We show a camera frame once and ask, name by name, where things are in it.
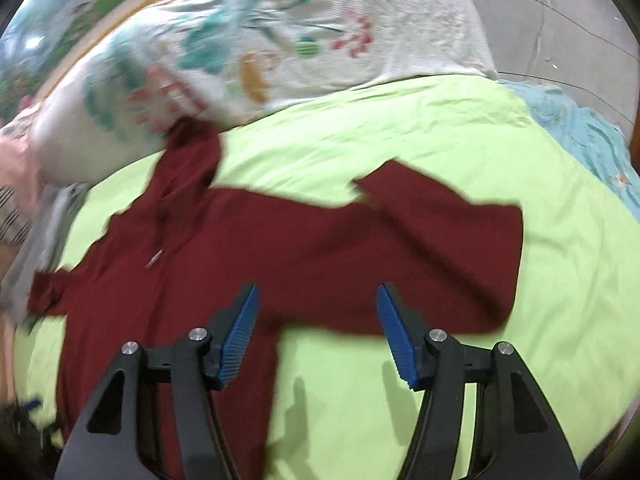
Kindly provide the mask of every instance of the floor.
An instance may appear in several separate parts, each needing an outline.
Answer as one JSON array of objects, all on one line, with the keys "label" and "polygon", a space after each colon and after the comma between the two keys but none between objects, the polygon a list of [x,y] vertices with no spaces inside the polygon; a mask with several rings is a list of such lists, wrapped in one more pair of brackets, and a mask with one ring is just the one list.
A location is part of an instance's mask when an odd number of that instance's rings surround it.
[{"label": "floor", "polygon": [[505,79],[557,84],[630,137],[638,42],[611,0],[473,0]]}]

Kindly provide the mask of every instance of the white patterned cloth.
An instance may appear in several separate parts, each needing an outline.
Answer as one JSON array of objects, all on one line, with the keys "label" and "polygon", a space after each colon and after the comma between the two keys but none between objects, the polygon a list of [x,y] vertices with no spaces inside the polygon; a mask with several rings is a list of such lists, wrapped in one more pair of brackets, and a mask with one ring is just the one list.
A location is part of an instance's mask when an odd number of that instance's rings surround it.
[{"label": "white patterned cloth", "polygon": [[96,183],[160,149],[183,114],[232,127],[436,74],[497,78],[471,0],[170,0],[72,69],[44,103],[34,143],[49,179]]}]

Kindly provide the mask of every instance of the lime green bedsheet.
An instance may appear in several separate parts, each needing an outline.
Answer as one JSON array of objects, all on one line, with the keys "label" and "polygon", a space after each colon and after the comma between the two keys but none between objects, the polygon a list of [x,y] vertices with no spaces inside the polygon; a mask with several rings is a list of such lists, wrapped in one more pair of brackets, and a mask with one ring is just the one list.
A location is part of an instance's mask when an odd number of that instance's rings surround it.
[{"label": "lime green bedsheet", "polygon": [[[509,89],[477,76],[431,76],[342,92],[224,135],[220,186],[320,205],[357,197],[351,179],[396,157],[473,202],[517,202],[525,239],[514,311],[500,332],[540,382],[577,461],[640,391],[640,228],[624,205],[529,117]],[[159,155],[90,193],[63,256],[75,265],[108,217],[144,189]],[[16,345],[21,397],[54,413],[60,320]],[[398,474],[420,395],[374,337],[291,328],[280,343],[268,478],[389,480]],[[467,391],[468,405],[473,392]],[[465,410],[456,475],[469,459]]]}]

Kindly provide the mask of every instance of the red shirt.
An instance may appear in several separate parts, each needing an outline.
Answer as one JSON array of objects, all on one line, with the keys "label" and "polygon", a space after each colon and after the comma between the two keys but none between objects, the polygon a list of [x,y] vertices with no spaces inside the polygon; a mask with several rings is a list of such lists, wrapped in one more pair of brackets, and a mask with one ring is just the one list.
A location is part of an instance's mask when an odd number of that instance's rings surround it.
[{"label": "red shirt", "polygon": [[[32,311],[67,316],[57,389],[65,437],[124,342],[171,343],[244,282],[260,288],[260,316],[238,378],[214,396],[243,480],[262,479],[285,324],[382,334],[375,297],[386,281],[449,332],[488,332],[508,318],[522,250],[516,206],[471,205],[394,161],[355,181],[373,206],[209,188],[221,152],[213,124],[180,120],[145,193],[83,261],[34,280]],[[166,468],[180,477],[171,400],[160,397]]]}]

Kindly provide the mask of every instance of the shirt sleeve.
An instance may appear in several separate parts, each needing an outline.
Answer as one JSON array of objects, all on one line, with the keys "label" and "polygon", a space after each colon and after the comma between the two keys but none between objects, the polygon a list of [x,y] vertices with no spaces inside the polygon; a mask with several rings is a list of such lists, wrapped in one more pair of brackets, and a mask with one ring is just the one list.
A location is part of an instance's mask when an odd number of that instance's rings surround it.
[{"label": "shirt sleeve", "polygon": [[154,184],[164,189],[176,175],[180,178],[181,186],[200,176],[209,179],[208,186],[221,158],[218,125],[195,118],[181,118],[167,133],[166,152],[156,165],[150,183],[151,192],[145,194],[155,197],[157,192]]},{"label": "shirt sleeve", "polygon": [[496,326],[515,301],[522,254],[516,205],[475,205],[444,184],[392,160],[355,180],[372,206],[492,306]]},{"label": "shirt sleeve", "polygon": [[66,316],[69,303],[63,301],[65,294],[78,285],[87,285],[104,271],[110,257],[111,230],[121,215],[115,214],[109,220],[104,236],[94,242],[79,264],[73,269],[55,272],[36,272],[33,275],[28,311],[41,316]]}]

